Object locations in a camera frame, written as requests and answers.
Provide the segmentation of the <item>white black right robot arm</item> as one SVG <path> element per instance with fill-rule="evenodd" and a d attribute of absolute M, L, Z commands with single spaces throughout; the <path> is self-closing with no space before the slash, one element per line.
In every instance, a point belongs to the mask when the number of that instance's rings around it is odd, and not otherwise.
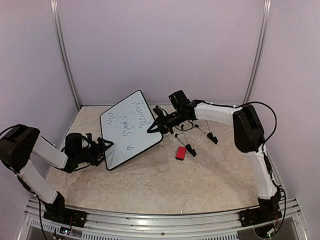
<path fill-rule="evenodd" d="M 147 133 L 172 133 L 173 128 L 186 121 L 212 121 L 233 128 L 234 144 L 245 154 L 253 170 L 258 186 L 258 201 L 263 204 L 256 210 L 256 218 L 266 222 L 275 212 L 281 199 L 281 191 L 272 179 L 272 166 L 266 153 L 263 125 L 251 101 L 242 105 L 220 105 L 205 100 L 189 100 L 182 90 L 169 96 L 175 111 L 168 114 L 161 107 L 153 109 L 157 118 Z"/>

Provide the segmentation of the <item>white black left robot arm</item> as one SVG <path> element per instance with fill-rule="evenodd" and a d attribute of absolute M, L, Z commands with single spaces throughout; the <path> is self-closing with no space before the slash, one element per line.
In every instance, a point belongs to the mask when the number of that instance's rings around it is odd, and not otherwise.
<path fill-rule="evenodd" d="M 92 134 L 72 132 L 65 137 L 64 147 L 57 149 L 38 128 L 24 124 L 7 127 L 0 133 L 0 160 L 11 170 L 26 189 L 40 201 L 51 206 L 49 212 L 63 223 L 70 218 L 64 207 L 64 197 L 38 172 L 31 155 L 34 154 L 52 167 L 68 174 L 81 170 L 80 165 L 98 166 L 105 152 L 114 143 L 102 137 L 93 140 Z"/>

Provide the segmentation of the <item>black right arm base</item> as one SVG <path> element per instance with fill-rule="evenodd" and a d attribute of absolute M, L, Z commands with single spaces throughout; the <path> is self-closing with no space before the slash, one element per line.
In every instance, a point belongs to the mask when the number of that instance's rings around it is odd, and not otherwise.
<path fill-rule="evenodd" d="M 258 198 L 258 207 L 247 208 L 239 212 L 241 226 L 248 227 L 280 219 L 283 216 L 279 206 L 280 200 L 279 190 L 270 199 Z"/>

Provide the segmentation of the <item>white whiteboard black frame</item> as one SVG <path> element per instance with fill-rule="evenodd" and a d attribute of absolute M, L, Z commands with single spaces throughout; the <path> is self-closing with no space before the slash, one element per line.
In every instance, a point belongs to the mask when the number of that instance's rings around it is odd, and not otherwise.
<path fill-rule="evenodd" d="M 108 171 L 137 157 L 164 139 L 160 132 L 147 133 L 155 118 L 141 90 L 104 111 L 99 119 L 101 137 L 113 142 L 113 146 L 105 152 Z"/>

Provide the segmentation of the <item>red black whiteboard eraser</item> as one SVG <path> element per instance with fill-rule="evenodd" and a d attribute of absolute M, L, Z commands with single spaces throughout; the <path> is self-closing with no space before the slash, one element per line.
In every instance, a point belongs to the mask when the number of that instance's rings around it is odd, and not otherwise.
<path fill-rule="evenodd" d="M 176 160 L 183 161 L 185 159 L 185 154 L 186 154 L 187 149 L 184 146 L 179 146 L 177 148 L 177 152 L 175 155 Z"/>

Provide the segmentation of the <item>black wire easel stand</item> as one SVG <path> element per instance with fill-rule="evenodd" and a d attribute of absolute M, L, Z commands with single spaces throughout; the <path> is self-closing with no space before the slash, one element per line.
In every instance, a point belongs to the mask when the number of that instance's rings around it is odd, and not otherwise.
<path fill-rule="evenodd" d="M 193 157 L 197 155 L 193 144 L 198 144 L 200 142 L 201 137 L 206 137 L 215 145 L 218 144 L 218 138 L 211 131 L 209 122 L 206 120 L 207 130 L 204 130 L 199 124 L 193 123 L 192 121 L 188 121 L 191 125 L 189 128 L 185 127 L 184 124 L 175 126 L 174 128 L 178 131 L 174 134 L 174 137 L 182 144 L 183 147 L 186 148 L 186 151 L 190 153 Z"/>

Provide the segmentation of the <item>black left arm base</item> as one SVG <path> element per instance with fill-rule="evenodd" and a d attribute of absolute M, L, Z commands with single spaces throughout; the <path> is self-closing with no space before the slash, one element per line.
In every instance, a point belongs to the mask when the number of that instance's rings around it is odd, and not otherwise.
<path fill-rule="evenodd" d="M 61 193 L 56 192 L 57 196 L 53 203 L 44 203 L 45 212 L 43 217 L 56 223 L 69 225 L 70 227 L 83 228 L 85 226 L 88 213 L 82 210 L 67 208 L 65 198 Z"/>

